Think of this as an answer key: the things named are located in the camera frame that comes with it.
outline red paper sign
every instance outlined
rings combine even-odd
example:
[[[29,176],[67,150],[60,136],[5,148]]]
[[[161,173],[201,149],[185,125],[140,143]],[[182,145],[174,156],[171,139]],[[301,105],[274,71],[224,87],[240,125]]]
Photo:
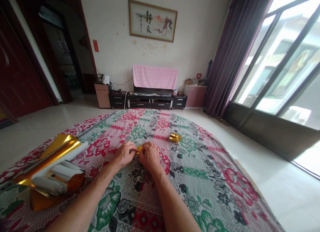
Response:
[[[97,40],[93,40],[93,46],[94,46],[94,50],[95,50],[96,52],[99,52]]]

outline hand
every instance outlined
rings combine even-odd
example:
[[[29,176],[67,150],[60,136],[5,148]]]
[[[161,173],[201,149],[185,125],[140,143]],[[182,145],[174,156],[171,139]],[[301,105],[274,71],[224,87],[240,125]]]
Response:
[[[113,163],[119,169],[122,169],[133,160],[137,152],[138,150],[135,144],[131,141],[127,141],[118,148],[110,163]]]
[[[152,142],[146,142],[142,145],[139,153],[140,163],[152,174],[164,171],[160,164],[159,148]]]

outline window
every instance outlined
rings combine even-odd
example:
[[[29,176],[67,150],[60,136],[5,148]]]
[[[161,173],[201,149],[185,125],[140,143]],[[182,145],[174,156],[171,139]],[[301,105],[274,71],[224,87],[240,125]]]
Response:
[[[273,1],[240,72],[234,102],[320,129],[319,14],[320,0]]]

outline sliding glass door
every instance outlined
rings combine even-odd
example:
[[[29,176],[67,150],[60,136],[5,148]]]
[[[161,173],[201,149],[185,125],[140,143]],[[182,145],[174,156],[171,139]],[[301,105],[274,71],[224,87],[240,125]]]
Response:
[[[273,1],[224,115],[289,161],[320,141],[319,15],[320,0]]]

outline pink towel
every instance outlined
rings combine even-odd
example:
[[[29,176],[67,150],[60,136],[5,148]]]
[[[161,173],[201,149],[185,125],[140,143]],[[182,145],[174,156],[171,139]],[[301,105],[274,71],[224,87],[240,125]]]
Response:
[[[178,70],[133,65],[133,83],[136,87],[175,89]]]

